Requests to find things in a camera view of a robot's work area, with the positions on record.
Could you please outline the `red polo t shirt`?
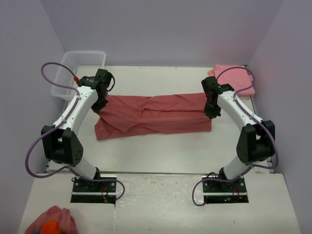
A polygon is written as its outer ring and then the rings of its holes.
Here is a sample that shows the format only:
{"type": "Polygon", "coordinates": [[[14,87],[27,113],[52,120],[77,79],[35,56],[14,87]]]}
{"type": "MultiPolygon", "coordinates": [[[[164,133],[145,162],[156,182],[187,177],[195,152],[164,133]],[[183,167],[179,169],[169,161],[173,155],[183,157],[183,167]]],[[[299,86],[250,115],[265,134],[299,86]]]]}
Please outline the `red polo t shirt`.
{"type": "Polygon", "coordinates": [[[98,112],[98,141],[147,134],[209,132],[212,121],[204,115],[203,93],[154,97],[113,96],[98,112]]]}

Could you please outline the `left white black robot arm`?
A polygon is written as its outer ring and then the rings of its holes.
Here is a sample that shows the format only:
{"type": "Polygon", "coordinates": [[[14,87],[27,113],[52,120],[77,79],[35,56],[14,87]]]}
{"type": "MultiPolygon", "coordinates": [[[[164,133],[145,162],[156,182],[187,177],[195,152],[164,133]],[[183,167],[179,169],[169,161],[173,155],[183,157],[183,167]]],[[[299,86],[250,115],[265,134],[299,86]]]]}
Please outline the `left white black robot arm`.
{"type": "Polygon", "coordinates": [[[52,126],[41,130],[45,157],[69,168],[86,180],[100,179],[99,169],[84,156],[84,148],[78,139],[80,126],[91,109],[99,112],[108,103],[108,88],[114,76],[98,69],[94,77],[84,76],[78,81],[78,94],[74,96],[61,117],[52,126]]]}

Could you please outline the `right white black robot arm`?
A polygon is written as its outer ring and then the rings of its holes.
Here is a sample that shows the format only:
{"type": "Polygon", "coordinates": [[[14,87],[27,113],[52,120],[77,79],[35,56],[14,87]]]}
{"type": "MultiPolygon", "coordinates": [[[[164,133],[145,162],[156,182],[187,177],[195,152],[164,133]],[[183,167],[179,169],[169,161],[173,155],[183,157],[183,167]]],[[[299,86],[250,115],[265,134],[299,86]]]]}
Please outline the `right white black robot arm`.
{"type": "Polygon", "coordinates": [[[219,171],[220,181],[234,181],[244,176],[252,167],[264,168],[258,163],[277,156],[275,125],[255,115],[237,96],[229,84],[218,84],[215,77],[201,82],[206,95],[204,114],[210,119],[225,111],[240,131],[234,159],[219,171]]]}

